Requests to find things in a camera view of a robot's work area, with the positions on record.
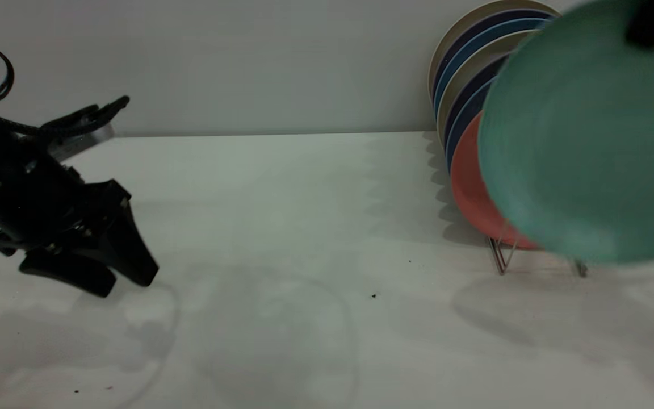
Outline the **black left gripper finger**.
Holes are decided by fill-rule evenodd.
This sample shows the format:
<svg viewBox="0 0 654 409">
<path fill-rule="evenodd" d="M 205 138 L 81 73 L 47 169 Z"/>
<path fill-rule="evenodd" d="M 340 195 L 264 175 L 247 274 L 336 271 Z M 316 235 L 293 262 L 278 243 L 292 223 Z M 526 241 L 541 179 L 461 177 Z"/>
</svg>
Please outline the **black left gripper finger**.
<svg viewBox="0 0 654 409">
<path fill-rule="evenodd" d="M 23 274 L 49 278 L 105 298 L 116 284 L 116 276 L 99 261 L 72 253 L 50 253 L 37 249 L 26 254 L 19 270 Z"/>
<path fill-rule="evenodd" d="M 140 287 L 149 287 L 160 267 L 140 235 L 130 205 L 107 219 L 102 235 L 102 258 Z"/>
</svg>

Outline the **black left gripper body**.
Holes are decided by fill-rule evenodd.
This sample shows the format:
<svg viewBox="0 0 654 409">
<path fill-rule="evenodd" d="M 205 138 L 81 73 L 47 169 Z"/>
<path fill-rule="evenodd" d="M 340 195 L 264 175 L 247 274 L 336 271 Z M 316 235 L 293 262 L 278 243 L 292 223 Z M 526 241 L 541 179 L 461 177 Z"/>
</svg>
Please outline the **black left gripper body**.
<svg viewBox="0 0 654 409">
<path fill-rule="evenodd" d="M 133 234 L 131 195 L 119 183 L 86 183 L 60 162 L 83 136 L 74 129 L 36 135 L 0 125 L 0 253 L 91 252 Z"/>
</svg>

